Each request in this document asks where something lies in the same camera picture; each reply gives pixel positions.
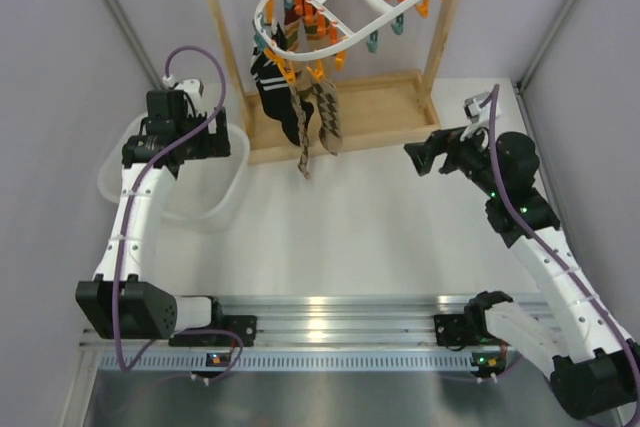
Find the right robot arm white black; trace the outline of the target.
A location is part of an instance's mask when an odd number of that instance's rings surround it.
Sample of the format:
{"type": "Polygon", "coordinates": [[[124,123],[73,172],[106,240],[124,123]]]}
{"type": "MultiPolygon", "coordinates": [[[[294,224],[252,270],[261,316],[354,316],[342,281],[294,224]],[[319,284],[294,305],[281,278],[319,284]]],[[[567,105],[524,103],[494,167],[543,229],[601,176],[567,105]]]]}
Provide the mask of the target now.
{"type": "Polygon", "coordinates": [[[563,410],[583,420],[639,402],[639,345],[602,305],[576,262],[559,218],[534,186],[535,144],[520,132],[486,145],[487,129],[433,132],[403,149],[418,175],[445,161],[441,174],[459,171],[487,196],[492,229],[525,267],[558,329],[551,331],[502,292],[481,292],[465,306],[466,329],[478,343],[514,347],[549,382],[563,410]]]}

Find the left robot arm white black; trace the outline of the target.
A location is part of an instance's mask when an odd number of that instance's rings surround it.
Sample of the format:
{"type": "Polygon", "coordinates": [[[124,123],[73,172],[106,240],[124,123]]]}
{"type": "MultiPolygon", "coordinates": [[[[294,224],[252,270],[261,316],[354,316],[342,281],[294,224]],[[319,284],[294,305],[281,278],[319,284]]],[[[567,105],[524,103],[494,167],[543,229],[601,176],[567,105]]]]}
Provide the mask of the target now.
{"type": "Polygon", "coordinates": [[[200,113],[183,90],[152,90],[139,131],[122,147],[121,191],[104,255],[76,302],[103,339],[168,339],[191,329],[205,344],[225,335],[211,296],[178,296],[151,280],[169,194],[187,162],[230,155],[226,112],[200,113]]]}

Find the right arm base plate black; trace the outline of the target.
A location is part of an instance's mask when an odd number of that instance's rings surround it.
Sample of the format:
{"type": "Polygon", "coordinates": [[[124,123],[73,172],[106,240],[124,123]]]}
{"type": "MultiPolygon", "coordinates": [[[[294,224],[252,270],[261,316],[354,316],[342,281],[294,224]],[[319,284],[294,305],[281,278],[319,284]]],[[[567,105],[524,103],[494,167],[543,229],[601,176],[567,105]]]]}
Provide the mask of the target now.
{"type": "Polygon", "coordinates": [[[464,314],[436,314],[433,324],[436,344],[439,347],[463,350],[478,346],[506,346],[510,350],[516,349],[504,339],[482,332],[464,314]]]}

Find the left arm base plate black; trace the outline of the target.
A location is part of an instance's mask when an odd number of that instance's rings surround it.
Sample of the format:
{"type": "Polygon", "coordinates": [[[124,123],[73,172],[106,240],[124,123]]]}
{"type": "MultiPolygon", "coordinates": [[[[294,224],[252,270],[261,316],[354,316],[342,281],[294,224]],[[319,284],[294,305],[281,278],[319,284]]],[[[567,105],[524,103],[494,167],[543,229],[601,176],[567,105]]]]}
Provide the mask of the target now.
{"type": "Polygon", "coordinates": [[[254,345],[257,333],[257,320],[254,315],[222,315],[206,327],[193,332],[179,333],[169,340],[171,347],[231,347],[237,345],[235,338],[223,334],[210,333],[210,330],[224,330],[236,334],[245,347],[254,345]]]}

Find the brown argyle sock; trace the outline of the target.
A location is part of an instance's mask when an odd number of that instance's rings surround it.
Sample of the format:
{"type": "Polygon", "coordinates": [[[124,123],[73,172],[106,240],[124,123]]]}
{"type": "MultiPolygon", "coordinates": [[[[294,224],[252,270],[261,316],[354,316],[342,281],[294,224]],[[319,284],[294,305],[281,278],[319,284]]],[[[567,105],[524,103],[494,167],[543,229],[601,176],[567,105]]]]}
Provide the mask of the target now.
{"type": "Polygon", "coordinates": [[[311,178],[311,174],[308,170],[310,146],[308,127],[314,113],[314,106],[312,103],[307,102],[300,97],[300,93],[295,85],[290,84],[289,90],[291,94],[292,108],[296,115],[297,133],[301,149],[297,167],[302,176],[309,180],[311,178]]]}
{"type": "Polygon", "coordinates": [[[315,102],[321,122],[319,140],[322,146],[330,154],[337,155],[342,148],[342,133],[335,83],[327,77],[317,80],[304,69],[299,77],[298,88],[303,101],[315,102]]]}

